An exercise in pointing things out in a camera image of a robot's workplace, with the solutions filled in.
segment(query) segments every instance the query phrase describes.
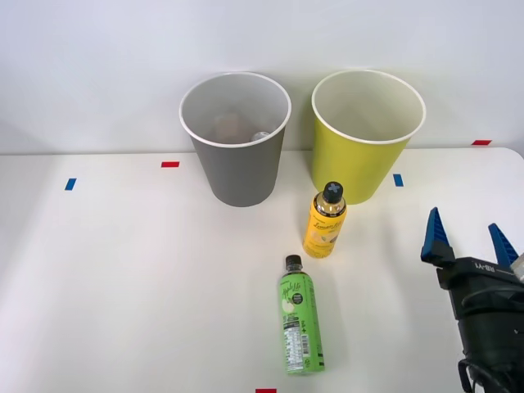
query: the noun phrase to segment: black bottle cap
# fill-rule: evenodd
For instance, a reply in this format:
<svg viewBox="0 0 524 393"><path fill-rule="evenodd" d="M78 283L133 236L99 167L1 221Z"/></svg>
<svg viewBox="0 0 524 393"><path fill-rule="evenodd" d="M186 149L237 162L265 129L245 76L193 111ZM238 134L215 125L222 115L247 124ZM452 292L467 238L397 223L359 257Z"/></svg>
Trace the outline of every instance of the black bottle cap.
<svg viewBox="0 0 524 393"><path fill-rule="evenodd" d="M327 203L338 203L342 200L343 192L344 188L342 188L340 183L329 182L326 184L326 187L324 187L322 196Z"/></svg>
<svg viewBox="0 0 524 393"><path fill-rule="evenodd" d="M288 255L286 257L286 270L289 270L292 265L299 265L302 268L302 259L300 255Z"/></svg>

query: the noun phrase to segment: yellow bottle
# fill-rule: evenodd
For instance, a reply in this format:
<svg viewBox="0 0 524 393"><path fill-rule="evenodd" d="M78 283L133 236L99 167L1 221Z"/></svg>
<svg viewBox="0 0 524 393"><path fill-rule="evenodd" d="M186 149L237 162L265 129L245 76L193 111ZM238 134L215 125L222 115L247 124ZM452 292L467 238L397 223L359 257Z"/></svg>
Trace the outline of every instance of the yellow bottle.
<svg viewBox="0 0 524 393"><path fill-rule="evenodd" d="M338 233L346 218L343 191L341 184L329 182L324 191L319 192L313 199L303 246L305 252L314 258L330 255L335 247Z"/></svg>

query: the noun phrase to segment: white rim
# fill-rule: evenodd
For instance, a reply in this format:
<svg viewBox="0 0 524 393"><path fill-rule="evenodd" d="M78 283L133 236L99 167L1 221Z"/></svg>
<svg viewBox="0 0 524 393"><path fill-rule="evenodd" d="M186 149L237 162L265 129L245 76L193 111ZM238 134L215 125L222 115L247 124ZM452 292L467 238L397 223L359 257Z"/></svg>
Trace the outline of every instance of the white rim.
<svg viewBox="0 0 524 393"><path fill-rule="evenodd" d="M350 72L372 72L374 74L380 74L380 75L384 75L388 78L391 78L391 79L394 79L396 80L397 82L400 82L402 83L404 86L406 86L407 88L409 88L409 90L411 90L413 92L413 94L415 96L417 96L418 100L420 101L420 104L422 105L422 118L420 120L420 123L418 124L417 128L415 128L414 131L412 131L411 133L407 134L407 135L404 135L403 137L401 138L397 138L397 139L390 139L390 140L387 140L387 141L368 141L366 139L359 139L359 138L355 138L355 137L351 137L350 135L347 135L345 133L342 133L340 131L338 131L337 129L334 129L318 112L318 109L317 109L317 106L315 104L315 96L317 94L317 91L318 89L326 82L328 81L329 79L331 78L334 78L340 74L348 74ZM410 139L414 134L417 133L417 131L422 127L422 125L424 124L424 121L426 121L426 104L424 103L424 100L422 99L421 95L418 94L418 91L414 89L413 86L411 86L410 84L408 84L406 81L402 80L401 78L397 78L396 76L394 75L391 75L391 74L387 74L386 72L382 72L382 71L377 71L377 70L343 70L343 71L339 71L339 72L336 72L335 74L331 74L331 75L328 75L326 78L322 79L320 82L318 82L317 86L314 88L313 90L313 95L311 96L311 105L313 106L313 111L315 113L315 115L317 116L317 118L322 122L322 124L324 124L326 127L328 127L331 131L333 131L334 133L336 133L337 135L340 135L341 137L343 138L346 138L346 139L349 139L351 141L355 141L355 142L360 142L360 143L367 143L368 145L390 145L390 144L393 144L393 143L398 143L398 142L402 142L402 141L405 141L406 139Z"/></svg>
<svg viewBox="0 0 524 393"><path fill-rule="evenodd" d="M200 136L196 135L193 131L191 131L189 129L189 127L187 126L187 124L184 121L183 116L182 116L182 108L183 108L184 102L186 101L186 98L189 97L189 94L191 94L193 92L193 90L195 90L196 88L198 88L202 84L205 84L206 82L209 82L212 79L222 78L225 75L249 75L249 76L255 76L257 78L262 78L264 80L267 80L268 82L271 82L275 86L277 86L280 89L280 91L284 94L284 97L286 98L286 101L287 101L287 115L286 115L286 118L278 126L278 128L275 129L270 135L268 135L265 138L253 141L253 142L238 143L238 144L235 145L235 144L217 143L217 142L208 141L207 139L204 139L203 137L200 137ZM274 137L275 135L280 133L280 131L282 131L284 129L284 127L286 127L287 121L289 120L290 116L291 116L291 99L289 98L289 94L287 94L286 89L283 88L281 84L275 82L271 78L268 78L267 76L263 76L263 75L260 75L260 74L256 74L254 72L225 72L223 74L215 75L215 76L212 76L212 77L210 77L208 79L204 79L204 80L202 80L198 84L195 84L192 88L189 89L189 91L183 96L182 101L180 102L180 107L178 108L178 117L180 118L180 122L182 123L183 128L187 131L187 133L189 135L191 135L196 140L198 140L198 141L200 141L202 143L205 143L206 145L215 146L215 147L225 147L225 148L228 148L228 149L236 149L238 147L254 146L254 145L258 145L259 143L265 142L268 139L271 139L272 137Z"/></svg>

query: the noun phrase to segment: yellow label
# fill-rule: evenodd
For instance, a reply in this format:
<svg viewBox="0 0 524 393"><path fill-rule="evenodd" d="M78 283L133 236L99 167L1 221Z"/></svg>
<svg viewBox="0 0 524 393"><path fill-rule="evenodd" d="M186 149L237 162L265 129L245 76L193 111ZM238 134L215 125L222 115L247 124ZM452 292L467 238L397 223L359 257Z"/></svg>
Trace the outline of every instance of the yellow label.
<svg viewBox="0 0 524 393"><path fill-rule="evenodd" d="M304 251L314 258L324 258L331 254L346 218L346 209L341 215L327 217L315 209L309 209L309 221L304 237Z"/></svg>

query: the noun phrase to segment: blue tape marker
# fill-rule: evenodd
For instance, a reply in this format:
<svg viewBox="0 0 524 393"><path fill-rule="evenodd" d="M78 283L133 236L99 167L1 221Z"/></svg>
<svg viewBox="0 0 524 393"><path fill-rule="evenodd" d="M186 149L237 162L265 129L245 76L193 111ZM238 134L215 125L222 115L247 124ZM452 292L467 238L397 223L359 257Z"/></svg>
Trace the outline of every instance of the blue tape marker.
<svg viewBox="0 0 524 393"><path fill-rule="evenodd" d="M76 178L70 178L67 181L67 184L65 185L65 190L66 191L72 191L73 187L75 186L75 183L76 183Z"/></svg>
<svg viewBox="0 0 524 393"><path fill-rule="evenodd" d="M393 174L393 179L395 180L395 185L397 187L404 186L404 182L402 181L402 176L400 174Z"/></svg>

